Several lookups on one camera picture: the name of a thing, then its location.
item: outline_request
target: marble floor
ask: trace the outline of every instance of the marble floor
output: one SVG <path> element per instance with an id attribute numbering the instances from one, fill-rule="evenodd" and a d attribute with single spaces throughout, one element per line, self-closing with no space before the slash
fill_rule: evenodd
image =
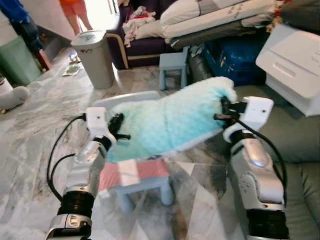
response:
<path id="1" fill-rule="evenodd" d="M 0 115 L 0 236 L 2 240 L 41 240 L 59 202 L 46 183 L 48 157 L 64 126 L 94 101 L 126 93 L 157 90 L 156 66 L 116 71 L 109 89 L 94 89 L 84 69 L 62 77 L 70 48 L 54 60 L 28 89 L 31 97 Z M 162 96 L 179 89 L 173 73 Z M 57 146 L 54 159 L 77 152 L 88 140 L 85 125 L 75 122 Z M 175 201 L 164 206 L 158 191 L 132 195 L 135 209 L 123 214 L 113 191 L 97 197 L 92 213 L 92 240 L 241 240 L 233 193 L 226 179 L 222 138 L 210 139 L 166 161 Z M 72 162 L 56 171 L 61 191 Z"/>

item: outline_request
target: white pillow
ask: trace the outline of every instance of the white pillow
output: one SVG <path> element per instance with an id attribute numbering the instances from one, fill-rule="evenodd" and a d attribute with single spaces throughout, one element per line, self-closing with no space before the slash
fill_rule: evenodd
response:
<path id="1" fill-rule="evenodd" d="M 140 26 L 136 32 L 135 39 L 146 39 L 151 37 L 166 38 L 165 32 L 160 25 L 160 21 L 152 21 Z"/>

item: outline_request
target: white wall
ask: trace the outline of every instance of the white wall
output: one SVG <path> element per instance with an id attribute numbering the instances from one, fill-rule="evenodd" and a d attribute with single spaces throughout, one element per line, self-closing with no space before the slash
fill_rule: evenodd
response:
<path id="1" fill-rule="evenodd" d="M 20 0 L 34 22 L 67 39 L 74 38 L 74 31 L 61 9 L 59 0 Z"/>

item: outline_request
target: gray trash bin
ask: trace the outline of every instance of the gray trash bin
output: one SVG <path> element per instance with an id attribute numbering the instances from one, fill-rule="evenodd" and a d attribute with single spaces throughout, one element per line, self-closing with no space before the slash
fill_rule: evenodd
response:
<path id="1" fill-rule="evenodd" d="M 110 88 L 115 79 L 106 35 L 105 31 L 91 30 L 71 42 L 95 89 Z"/>

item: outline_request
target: light blue stool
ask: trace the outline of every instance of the light blue stool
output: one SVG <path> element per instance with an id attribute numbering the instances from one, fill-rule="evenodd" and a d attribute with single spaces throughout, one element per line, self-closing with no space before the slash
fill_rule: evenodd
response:
<path id="1" fill-rule="evenodd" d="M 189 46 L 183 48 L 183 52 L 163 53 L 160 55 L 160 90 L 166 89 L 166 71 L 181 70 L 181 88 L 187 86 L 187 56 Z"/>
<path id="2" fill-rule="evenodd" d="M 173 203 L 174 194 L 169 184 L 168 176 L 154 176 L 141 179 L 140 183 L 129 186 L 122 186 L 119 184 L 114 187 L 114 190 L 122 212 L 130 214 L 135 208 L 130 198 L 130 194 L 155 188 L 160 188 L 160 199 L 162 204 L 169 206 Z"/>

